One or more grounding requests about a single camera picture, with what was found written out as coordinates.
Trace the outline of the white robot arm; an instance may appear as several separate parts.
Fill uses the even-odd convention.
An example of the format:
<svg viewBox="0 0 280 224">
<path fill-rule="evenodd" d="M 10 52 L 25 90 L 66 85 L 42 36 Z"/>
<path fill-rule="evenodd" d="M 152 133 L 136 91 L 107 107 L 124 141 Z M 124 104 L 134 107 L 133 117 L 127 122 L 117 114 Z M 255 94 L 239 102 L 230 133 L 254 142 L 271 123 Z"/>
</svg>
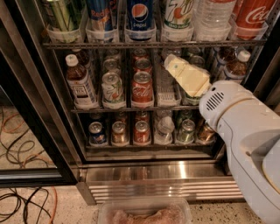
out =
<svg viewBox="0 0 280 224">
<path fill-rule="evenodd" d="M 220 135 L 227 163 L 244 199 L 266 224 L 280 224 L 280 116 L 242 85 L 209 81 L 201 68 L 173 54 L 164 68 L 191 97 Z"/>
</svg>

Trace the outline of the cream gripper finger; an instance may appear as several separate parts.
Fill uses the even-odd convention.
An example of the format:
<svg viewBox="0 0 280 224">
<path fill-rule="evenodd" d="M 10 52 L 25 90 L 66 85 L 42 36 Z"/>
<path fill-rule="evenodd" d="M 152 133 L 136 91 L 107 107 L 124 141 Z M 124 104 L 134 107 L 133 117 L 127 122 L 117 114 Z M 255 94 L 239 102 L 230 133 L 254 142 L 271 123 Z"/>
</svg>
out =
<svg viewBox="0 0 280 224">
<path fill-rule="evenodd" d="M 164 68 L 191 97 L 201 97 L 211 86 L 207 70 L 173 54 L 164 60 Z"/>
</svg>

